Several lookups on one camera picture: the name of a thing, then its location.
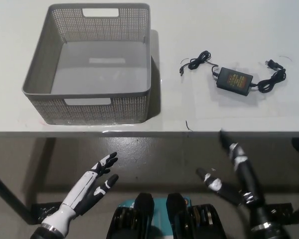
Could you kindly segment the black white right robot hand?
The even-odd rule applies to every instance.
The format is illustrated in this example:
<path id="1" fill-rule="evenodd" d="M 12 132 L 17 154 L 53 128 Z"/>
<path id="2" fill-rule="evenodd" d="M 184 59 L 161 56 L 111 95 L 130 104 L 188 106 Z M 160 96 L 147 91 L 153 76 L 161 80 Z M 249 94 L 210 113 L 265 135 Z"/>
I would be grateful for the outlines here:
<path id="1" fill-rule="evenodd" d="M 219 140 L 232 163 L 241 190 L 212 176 L 203 168 L 197 168 L 196 174 L 209 190 L 235 206 L 246 205 L 249 209 L 263 207 L 266 204 L 263 190 L 242 146 L 224 130 L 219 131 Z"/>

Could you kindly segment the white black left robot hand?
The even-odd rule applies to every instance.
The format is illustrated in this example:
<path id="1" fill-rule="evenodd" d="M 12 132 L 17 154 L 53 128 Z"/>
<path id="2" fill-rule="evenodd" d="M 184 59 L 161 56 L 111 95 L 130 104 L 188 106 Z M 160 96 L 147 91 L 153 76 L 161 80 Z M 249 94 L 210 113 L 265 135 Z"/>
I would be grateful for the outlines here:
<path id="1" fill-rule="evenodd" d="M 109 177 L 100 186 L 97 185 L 97 180 L 109 173 L 110 167 L 117 160 L 117 153 L 113 152 L 86 171 L 67 194 L 59 209 L 43 220 L 43 228 L 64 239 L 69 233 L 71 221 L 94 207 L 115 185 L 119 178 L 117 174 Z"/>

